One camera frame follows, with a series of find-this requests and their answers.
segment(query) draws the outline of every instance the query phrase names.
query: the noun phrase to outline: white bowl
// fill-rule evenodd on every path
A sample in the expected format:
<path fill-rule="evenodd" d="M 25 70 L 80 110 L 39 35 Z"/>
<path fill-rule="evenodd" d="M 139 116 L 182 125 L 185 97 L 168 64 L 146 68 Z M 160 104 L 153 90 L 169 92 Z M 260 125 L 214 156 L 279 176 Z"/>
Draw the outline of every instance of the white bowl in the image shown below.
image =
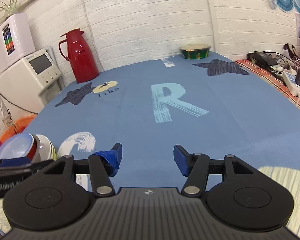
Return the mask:
<path fill-rule="evenodd" d="M 41 161 L 49 160 L 51 158 L 51 152 L 52 152 L 52 147 L 49 139 L 42 134 L 36 134 L 36 136 L 40 140 L 39 153 L 40 153 Z"/>

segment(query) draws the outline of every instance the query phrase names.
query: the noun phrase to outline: dark star print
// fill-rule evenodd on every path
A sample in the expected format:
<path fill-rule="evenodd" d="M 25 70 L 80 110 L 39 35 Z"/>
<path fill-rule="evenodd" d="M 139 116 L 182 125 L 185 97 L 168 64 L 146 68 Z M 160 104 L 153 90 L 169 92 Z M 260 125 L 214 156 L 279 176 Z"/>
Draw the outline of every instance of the dark star print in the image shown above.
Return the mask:
<path fill-rule="evenodd" d="M 69 91 L 67 93 L 66 97 L 60 103 L 56 104 L 55 107 L 61 106 L 68 102 L 72 103 L 73 105 L 79 104 L 82 101 L 82 99 L 84 98 L 84 96 L 91 93 L 92 90 L 94 89 L 91 87 L 91 84 L 92 84 L 92 82 L 84 85 L 83 87 L 81 87 L 79 89 Z"/>
<path fill-rule="evenodd" d="M 224 73 L 235 73 L 240 75 L 249 75 L 249 72 L 240 68 L 235 62 L 225 62 L 220 59 L 214 59 L 210 63 L 198 63 L 194 64 L 198 67 L 207 68 L 208 76 L 216 76 Z"/>

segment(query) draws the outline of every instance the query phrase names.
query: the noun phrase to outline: green bowl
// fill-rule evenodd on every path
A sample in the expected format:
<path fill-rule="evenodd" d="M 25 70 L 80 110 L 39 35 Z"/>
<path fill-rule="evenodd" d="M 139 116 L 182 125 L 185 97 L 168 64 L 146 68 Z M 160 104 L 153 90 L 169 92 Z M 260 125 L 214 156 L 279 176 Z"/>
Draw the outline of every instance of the green bowl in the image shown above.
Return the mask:
<path fill-rule="evenodd" d="M 186 59 L 201 59 L 209 55 L 211 46 L 207 44 L 187 45 L 179 50 Z"/>

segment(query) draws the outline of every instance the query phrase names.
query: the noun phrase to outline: colorful label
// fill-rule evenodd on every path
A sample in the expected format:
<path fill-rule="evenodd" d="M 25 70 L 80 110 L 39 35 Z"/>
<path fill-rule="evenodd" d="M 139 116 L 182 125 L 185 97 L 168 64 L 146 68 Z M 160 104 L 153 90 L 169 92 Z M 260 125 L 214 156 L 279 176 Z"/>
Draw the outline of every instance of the colorful label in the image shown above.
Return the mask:
<path fill-rule="evenodd" d="M 14 46 L 13 46 L 9 24 L 5 26 L 2 32 L 3 32 L 4 43 L 6 44 L 8 55 L 10 55 L 12 52 L 14 52 Z"/>

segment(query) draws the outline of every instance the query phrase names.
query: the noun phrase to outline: display screen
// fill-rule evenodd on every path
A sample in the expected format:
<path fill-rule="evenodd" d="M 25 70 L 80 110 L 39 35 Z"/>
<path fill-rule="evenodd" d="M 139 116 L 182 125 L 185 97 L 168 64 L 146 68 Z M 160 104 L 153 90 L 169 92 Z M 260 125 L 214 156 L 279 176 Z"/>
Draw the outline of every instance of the display screen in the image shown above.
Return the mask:
<path fill-rule="evenodd" d="M 45 54 L 36 57 L 33 60 L 30 60 L 29 63 L 33 67 L 34 71 L 37 74 L 40 74 L 42 71 L 46 70 L 48 67 L 52 66 L 50 60 L 48 60 Z"/>
<path fill-rule="evenodd" d="M 12 52 L 14 52 L 14 46 L 13 46 L 13 41 L 12 41 L 9 25 L 5 26 L 4 29 L 2 30 L 2 32 L 3 32 L 3 39 L 4 39 L 4 43 L 6 45 L 8 55 L 10 55 Z"/>

